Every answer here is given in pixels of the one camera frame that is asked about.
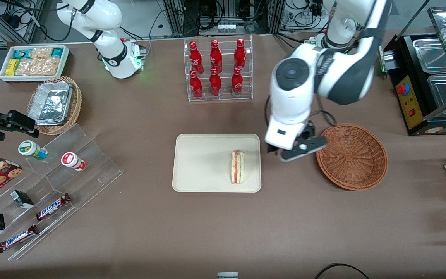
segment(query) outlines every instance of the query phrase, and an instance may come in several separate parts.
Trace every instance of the white robotic arm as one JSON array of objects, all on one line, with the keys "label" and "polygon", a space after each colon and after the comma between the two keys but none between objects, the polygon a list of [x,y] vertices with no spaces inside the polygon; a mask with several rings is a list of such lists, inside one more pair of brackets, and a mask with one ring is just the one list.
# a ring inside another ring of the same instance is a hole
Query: white robotic arm
[{"label": "white robotic arm", "polygon": [[[337,3],[327,35],[317,37],[324,48],[302,44],[280,61],[271,74],[271,116],[265,141],[284,149],[280,158],[283,161],[326,146],[325,138],[312,137],[312,123],[306,122],[314,94],[347,105],[364,97],[373,81],[377,48],[391,5],[388,0],[338,0]],[[345,54],[356,32],[349,15],[364,21],[353,55]]]},{"label": "white robotic arm", "polygon": [[140,47],[122,42],[115,30],[122,25],[122,12],[108,0],[62,0],[56,5],[60,20],[94,43],[106,69],[115,78],[128,78],[143,69]]}]

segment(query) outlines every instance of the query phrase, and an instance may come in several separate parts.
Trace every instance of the red bottle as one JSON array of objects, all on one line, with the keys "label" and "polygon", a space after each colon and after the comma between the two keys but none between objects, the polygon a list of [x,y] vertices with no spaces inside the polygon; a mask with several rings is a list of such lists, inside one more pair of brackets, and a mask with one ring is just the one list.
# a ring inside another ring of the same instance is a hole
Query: red bottle
[{"label": "red bottle", "polygon": [[218,70],[214,67],[211,68],[209,83],[211,84],[211,94],[214,97],[218,97],[221,94],[221,78],[218,75]]},{"label": "red bottle", "polygon": [[209,57],[211,58],[211,67],[215,67],[218,70],[218,74],[223,71],[223,57],[221,56],[221,50],[218,47],[218,41],[211,41],[211,53]]},{"label": "red bottle", "polygon": [[202,56],[200,51],[197,49],[196,42],[192,41],[189,43],[190,47],[190,63],[192,64],[192,69],[197,71],[197,74],[204,73],[204,67],[202,65]]},{"label": "red bottle", "polygon": [[190,88],[192,90],[192,95],[196,99],[202,98],[202,83],[197,77],[197,72],[195,70],[190,71]]},{"label": "red bottle", "polygon": [[235,50],[235,67],[245,68],[244,39],[237,39],[237,49]]},{"label": "red bottle", "polygon": [[240,74],[240,67],[235,67],[232,76],[232,95],[234,97],[242,96],[242,75]]}]

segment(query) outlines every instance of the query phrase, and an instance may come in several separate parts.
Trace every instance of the snickers bar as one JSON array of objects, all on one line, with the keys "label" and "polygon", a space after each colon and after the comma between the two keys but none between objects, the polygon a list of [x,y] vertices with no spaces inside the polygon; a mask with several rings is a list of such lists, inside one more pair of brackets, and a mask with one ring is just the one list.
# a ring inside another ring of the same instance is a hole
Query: snickers bar
[{"label": "snickers bar", "polygon": [[23,232],[10,238],[9,240],[0,242],[0,253],[5,252],[7,249],[10,249],[10,247],[16,243],[22,242],[23,240],[26,240],[32,235],[38,235],[38,234],[39,230],[37,230],[37,227],[34,224],[30,226],[30,228],[28,228],[27,230],[24,230]]},{"label": "snickers bar", "polygon": [[68,193],[65,193],[63,196],[58,198],[54,203],[51,203],[50,205],[48,205],[48,207],[41,210],[41,212],[36,213],[37,221],[42,221],[44,218],[56,212],[56,210],[58,210],[60,207],[62,207],[69,201],[71,201],[71,198],[68,195]]}]

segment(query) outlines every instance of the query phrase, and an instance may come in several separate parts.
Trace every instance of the table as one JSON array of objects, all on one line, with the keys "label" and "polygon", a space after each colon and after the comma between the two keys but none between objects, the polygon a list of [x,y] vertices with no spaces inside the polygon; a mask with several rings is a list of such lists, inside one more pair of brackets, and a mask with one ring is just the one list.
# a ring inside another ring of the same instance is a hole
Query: table
[{"label": "table", "polygon": [[[334,262],[372,278],[446,278],[446,136],[407,136],[390,81],[377,76],[361,101],[324,106],[384,144],[389,168],[379,186],[340,189],[315,155],[283,163],[266,154],[263,108],[271,70],[290,49],[270,35],[253,41],[254,100],[226,104],[187,101],[182,39],[152,42],[145,71],[125,80],[104,70],[92,44],[68,45],[66,73],[83,94],[78,122],[125,173],[21,260],[0,255],[0,278],[185,279],[224,271],[313,278]],[[2,82],[0,111],[26,111],[35,87]],[[320,115],[311,119],[317,131],[327,127]],[[257,134],[260,192],[173,191],[175,139],[183,133]],[[16,147],[25,139],[8,133],[0,157],[23,160]]]}]

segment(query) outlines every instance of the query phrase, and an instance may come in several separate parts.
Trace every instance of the yellow control panel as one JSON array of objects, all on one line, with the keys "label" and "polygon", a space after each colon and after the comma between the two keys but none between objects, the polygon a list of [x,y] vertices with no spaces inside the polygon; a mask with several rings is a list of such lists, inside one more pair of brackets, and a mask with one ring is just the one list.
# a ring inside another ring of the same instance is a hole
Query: yellow control panel
[{"label": "yellow control panel", "polygon": [[396,87],[398,100],[400,106],[402,106],[402,112],[404,113],[405,122],[407,127],[412,129],[419,123],[423,122],[423,113],[417,103],[416,95],[412,90],[412,83],[409,76],[406,76]]}]

